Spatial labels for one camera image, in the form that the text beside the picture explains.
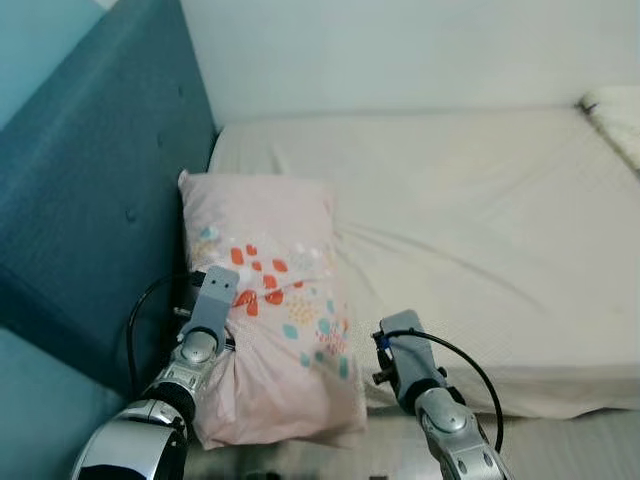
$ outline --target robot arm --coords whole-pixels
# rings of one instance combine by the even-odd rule
[[[188,425],[195,416],[197,395],[224,349],[224,326],[237,284],[235,272],[220,267],[207,272],[169,364],[140,400],[93,434],[72,479],[182,479]]]
[[[213,267],[207,272],[169,364],[139,400],[93,434],[72,479],[182,479],[188,425],[195,416],[196,398],[224,348],[224,327],[237,284],[238,275],[232,271]],[[512,480],[473,412],[447,384],[444,370],[436,368],[429,342],[387,337],[397,330],[422,331],[415,312],[385,318],[380,327],[373,337],[382,372],[374,380],[390,381],[400,406],[417,416],[444,479]]]
[[[512,480],[462,395],[448,385],[444,369],[436,368],[429,342],[412,336],[387,336],[412,329],[422,332],[413,310],[380,322],[380,331],[373,338],[382,372],[374,375],[374,382],[389,381],[399,405],[416,415],[445,480]]]

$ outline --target folded white blanket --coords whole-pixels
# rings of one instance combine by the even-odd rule
[[[640,170],[640,86],[598,88],[581,104],[600,133]]]

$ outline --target pink pillow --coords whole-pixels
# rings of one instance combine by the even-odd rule
[[[365,429],[350,320],[335,277],[332,201],[318,182],[182,172],[189,262],[240,274],[223,353],[197,402],[205,448],[305,438],[348,445]]]

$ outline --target blue wall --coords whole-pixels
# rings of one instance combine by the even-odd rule
[[[93,0],[0,0],[0,130],[104,14]],[[68,478],[123,400],[0,329],[0,478]]]
[[[76,455],[123,400],[0,329],[0,478],[68,478]]]
[[[94,0],[0,0],[0,130],[103,14]]]

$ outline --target wrinkled sheet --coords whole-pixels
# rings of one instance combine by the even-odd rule
[[[369,335],[400,310],[466,350],[508,414],[638,408],[640,185],[573,109],[230,125],[211,171],[333,184],[369,406],[395,403]],[[475,372],[436,360],[477,410]]]

